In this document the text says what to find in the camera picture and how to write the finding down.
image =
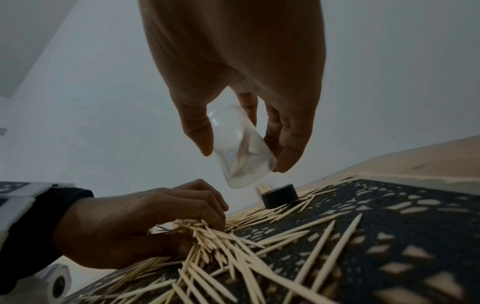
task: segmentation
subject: skin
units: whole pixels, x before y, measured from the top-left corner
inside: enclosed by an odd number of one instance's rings
[[[213,151],[207,104],[226,87],[254,124],[265,101],[265,141],[288,171],[311,137],[322,89],[319,0],[139,0],[146,38],[183,131]]]
[[[311,137],[325,65],[319,0],[139,0],[146,38],[185,134],[213,151],[207,104],[226,87],[251,121],[265,102],[265,142],[286,172]],[[228,206],[202,180],[174,189],[76,202],[51,243],[80,265],[123,268],[154,256],[187,256],[181,234],[148,234],[156,224],[205,220],[223,230]]]
[[[189,237],[148,234],[149,229],[196,219],[223,230],[228,208],[222,195],[201,179],[173,189],[84,198],[68,209],[51,243],[74,262],[98,269],[124,268],[154,256],[186,257],[192,246]]]

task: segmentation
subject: plastic cup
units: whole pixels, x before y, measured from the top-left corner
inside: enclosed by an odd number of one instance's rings
[[[242,188],[268,175],[277,160],[239,106],[208,114],[213,129],[213,152],[230,188]]]

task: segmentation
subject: ceiling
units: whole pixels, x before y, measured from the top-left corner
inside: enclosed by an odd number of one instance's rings
[[[12,97],[76,2],[0,1],[0,96]]]

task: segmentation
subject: fingernail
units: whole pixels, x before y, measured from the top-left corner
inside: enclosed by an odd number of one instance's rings
[[[185,244],[180,245],[178,247],[178,256],[187,257],[191,248],[192,248],[192,245],[185,245]]]

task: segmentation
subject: black sleeve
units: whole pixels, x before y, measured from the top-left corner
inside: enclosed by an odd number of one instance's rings
[[[30,276],[61,257],[50,243],[65,212],[79,199],[93,197],[89,190],[52,188],[39,195],[16,222],[0,251],[0,294],[15,288],[18,279]]]

